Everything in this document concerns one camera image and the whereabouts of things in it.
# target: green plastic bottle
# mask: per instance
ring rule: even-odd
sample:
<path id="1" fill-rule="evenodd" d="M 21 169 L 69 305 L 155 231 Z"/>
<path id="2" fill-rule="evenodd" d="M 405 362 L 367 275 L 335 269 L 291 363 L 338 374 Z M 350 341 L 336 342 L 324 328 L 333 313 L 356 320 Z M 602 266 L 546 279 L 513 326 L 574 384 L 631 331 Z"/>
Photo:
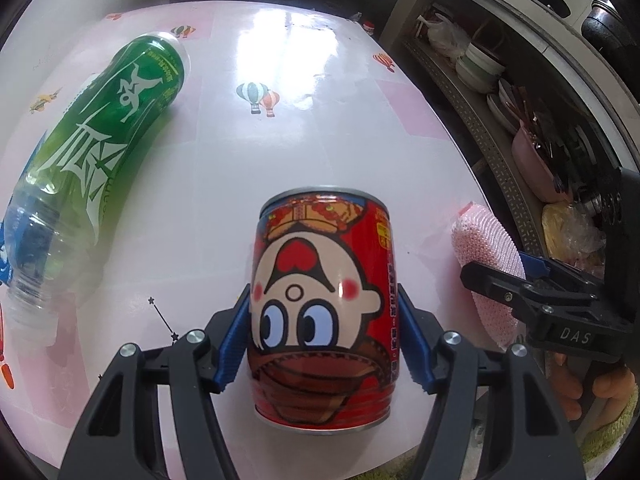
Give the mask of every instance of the green plastic bottle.
<path id="1" fill-rule="evenodd" d="M 119 213 L 110 204 L 124 203 L 118 174 L 188 70 L 186 51 L 171 34 L 139 36 L 81 92 L 31 156 L 4 218 L 12 268 L 5 316 L 24 339 L 55 342 L 53 299 L 90 266 L 105 218 Z"/>

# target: can lid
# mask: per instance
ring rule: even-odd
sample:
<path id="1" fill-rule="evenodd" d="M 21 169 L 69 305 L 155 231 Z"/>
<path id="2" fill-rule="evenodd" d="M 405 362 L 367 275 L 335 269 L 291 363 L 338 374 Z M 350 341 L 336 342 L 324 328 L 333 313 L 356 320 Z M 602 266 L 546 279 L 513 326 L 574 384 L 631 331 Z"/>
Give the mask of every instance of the can lid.
<path id="1" fill-rule="evenodd" d="M 275 204 L 276 202 L 279 202 L 284 198 L 288 198 L 294 195 L 302 195 L 302 194 L 309 194 L 309 193 L 339 193 L 339 194 L 359 196 L 361 198 L 367 198 L 368 200 L 371 200 L 372 202 L 375 202 L 376 204 L 378 204 L 385 211 L 387 216 L 389 215 L 389 209 L 386 208 L 386 205 L 382 202 L 382 200 L 377 199 L 372 194 L 365 193 L 364 191 L 353 189 L 351 187 L 306 186 L 306 187 L 297 187 L 295 189 L 290 189 L 288 191 L 278 193 L 276 196 L 272 196 L 260 208 L 260 216 L 264 214 L 267 208 L 269 208 L 271 205 Z"/>

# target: heart design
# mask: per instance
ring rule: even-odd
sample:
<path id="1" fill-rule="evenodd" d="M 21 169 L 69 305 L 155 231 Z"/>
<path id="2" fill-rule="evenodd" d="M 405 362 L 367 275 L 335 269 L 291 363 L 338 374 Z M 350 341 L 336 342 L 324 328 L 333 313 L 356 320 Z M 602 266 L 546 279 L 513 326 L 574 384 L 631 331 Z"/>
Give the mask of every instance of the heart design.
<path id="1" fill-rule="evenodd" d="M 317 264 L 318 253 L 315 247 L 301 238 L 285 243 L 276 257 L 276 268 L 283 274 L 289 274 L 294 269 L 309 272 Z"/>

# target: human hand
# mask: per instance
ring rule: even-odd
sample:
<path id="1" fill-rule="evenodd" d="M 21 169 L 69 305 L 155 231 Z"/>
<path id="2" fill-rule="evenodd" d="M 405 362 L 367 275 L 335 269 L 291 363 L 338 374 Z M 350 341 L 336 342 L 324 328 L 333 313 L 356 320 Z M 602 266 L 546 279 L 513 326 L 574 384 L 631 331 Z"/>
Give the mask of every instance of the human hand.
<path id="1" fill-rule="evenodd" d="M 566 355 L 553 354 L 549 382 L 562 406 L 568 420 L 577 420 L 582 416 L 578 400 L 582 397 L 582 384 L 566 366 Z M 598 416 L 591 431 L 616 420 L 625 409 L 633 395 L 636 378 L 626 367 L 600 375 L 593 381 L 593 394 L 601 399 L 609 399 Z"/>

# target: table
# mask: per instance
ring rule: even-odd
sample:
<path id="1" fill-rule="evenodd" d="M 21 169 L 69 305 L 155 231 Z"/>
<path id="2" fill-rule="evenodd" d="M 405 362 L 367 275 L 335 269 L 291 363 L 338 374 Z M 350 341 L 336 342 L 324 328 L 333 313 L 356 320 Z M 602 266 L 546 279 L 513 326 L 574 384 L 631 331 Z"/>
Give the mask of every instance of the table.
<path id="1" fill-rule="evenodd" d="M 110 14 L 83 35 L 24 111 L 0 162 L 0 203 L 47 127 L 81 84 L 135 36 L 173 30 L 191 74 L 152 129 L 114 235 L 104 277 L 89 300 L 61 315 L 58 338 L 26 351 L 5 336 L 15 388 L 0 409 L 23 446 L 58 466 L 98 375 L 118 348 L 166 346 L 172 332 L 204 327 L 250 280 L 260 206 L 294 187 L 333 184 L 386 203 L 398 277 L 419 308 L 473 343 L 482 329 L 450 243 L 457 211 L 486 203 L 433 109 L 357 23 L 292 7 L 188 2 Z M 236 88 L 260 82 L 280 95 L 274 117 L 251 114 Z M 0 303 L 6 288 L 0 287 Z M 154 305 L 170 326 L 164 324 Z M 433 404 L 404 362 L 391 416 L 356 434 L 300 436 L 254 415 L 248 369 L 214 398 L 240 478 L 340 480 L 417 445 Z M 168 388 L 159 393 L 173 480 L 184 478 Z"/>

